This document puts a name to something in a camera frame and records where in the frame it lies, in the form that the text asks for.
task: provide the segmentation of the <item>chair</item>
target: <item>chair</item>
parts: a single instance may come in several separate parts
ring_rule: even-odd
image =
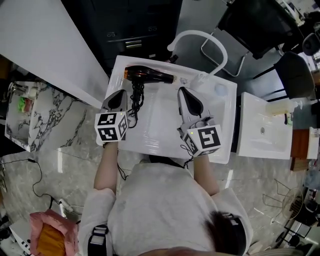
[[[235,0],[226,4],[228,9],[211,35],[217,28],[225,30],[247,48],[256,60],[272,48],[278,48],[278,45],[288,41],[292,36],[300,37],[301,42],[304,40],[295,20],[276,0]],[[219,64],[203,50],[207,42],[208,40],[204,41],[200,51],[218,66]],[[223,71],[237,77],[247,54],[248,52],[242,56],[236,74],[225,68]]]
[[[283,84],[283,89],[276,90],[273,93],[285,91],[286,96],[270,99],[268,102],[285,98],[308,97],[315,90],[315,83],[307,63],[296,53],[286,52],[273,67],[261,72],[253,79],[257,79],[272,70],[277,72]]]

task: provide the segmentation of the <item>yellow cushion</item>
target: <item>yellow cushion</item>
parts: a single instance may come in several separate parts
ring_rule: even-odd
[[[36,249],[44,256],[65,256],[65,236],[54,227],[43,224]]]

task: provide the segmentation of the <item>small white sink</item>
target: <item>small white sink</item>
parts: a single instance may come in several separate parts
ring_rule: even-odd
[[[289,159],[293,127],[285,124],[284,114],[267,114],[267,103],[247,92],[242,93],[237,154],[243,157]]]
[[[125,67],[143,65],[161,72],[177,76],[173,84],[146,83],[144,85],[144,103],[138,112],[135,128],[128,129],[125,141],[119,143],[119,149],[163,157],[189,159],[190,156],[180,146],[185,145],[177,128],[182,124],[179,115],[178,89],[190,87],[191,80],[200,71],[150,59],[117,56],[105,97],[125,89],[132,94],[132,83],[124,79]],[[209,155],[211,162],[227,164],[235,125],[237,84],[217,76],[210,78],[209,86],[202,85],[198,92],[210,102],[210,113],[217,125],[221,125],[222,147]],[[223,87],[224,96],[218,96],[215,87]],[[128,97],[128,109],[132,101]]]

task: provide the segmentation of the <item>gray floor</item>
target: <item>gray floor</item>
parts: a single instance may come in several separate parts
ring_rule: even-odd
[[[184,0],[178,25],[178,32],[184,30],[201,30],[210,33],[217,25],[226,10],[220,0]],[[217,31],[216,37],[225,45],[228,52],[227,67],[235,70],[241,55],[247,50],[224,31]],[[184,37],[176,49],[178,65],[210,72],[215,66],[200,54],[204,39],[197,36]],[[213,57],[221,58],[219,52],[208,44],[207,52]],[[268,52],[262,59],[255,60],[248,54],[241,74],[230,78],[224,72],[218,76],[238,84],[238,95],[249,92],[259,97],[281,89],[282,84],[275,71],[252,81],[251,78],[271,67],[280,56],[275,51]],[[101,158],[102,148],[95,143],[94,116],[97,109],[91,108],[83,127],[83,141],[80,146],[58,150],[44,150],[37,153],[19,153],[5,156],[5,162],[18,159],[38,159],[43,171],[43,181],[35,186],[38,194],[49,193],[57,199],[64,198],[71,205],[83,205],[86,195],[93,187],[94,176]],[[120,151],[118,162],[129,174],[136,163],[144,156],[138,153]],[[272,218],[278,215],[279,209],[263,204],[262,194],[276,194],[274,178],[286,186],[301,186],[304,172],[290,172],[290,161],[239,157],[231,154],[226,165],[212,164],[213,172],[221,188],[234,189],[246,209],[253,230],[254,241],[262,241],[264,247],[272,244],[283,230],[285,219],[279,215],[274,223]],[[8,193],[4,195],[4,205],[12,221],[27,219],[30,213],[45,211],[49,206],[47,197],[37,198],[32,192],[32,184],[38,181],[40,173],[37,165],[30,162],[14,162],[6,166],[5,182]],[[118,179],[118,193],[124,181]]]

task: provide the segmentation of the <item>pink bag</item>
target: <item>pink bag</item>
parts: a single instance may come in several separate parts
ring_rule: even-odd
[[[30,252],[35,256],[43,256],[37,251],[38,239],[43,224],[48,224],[59,230],[64,235],[65,255],[74,256],[78,251],[78,227],[77,224],[62,217],[51,209],[46,212],[34,212],[30,214],[31,243]]]

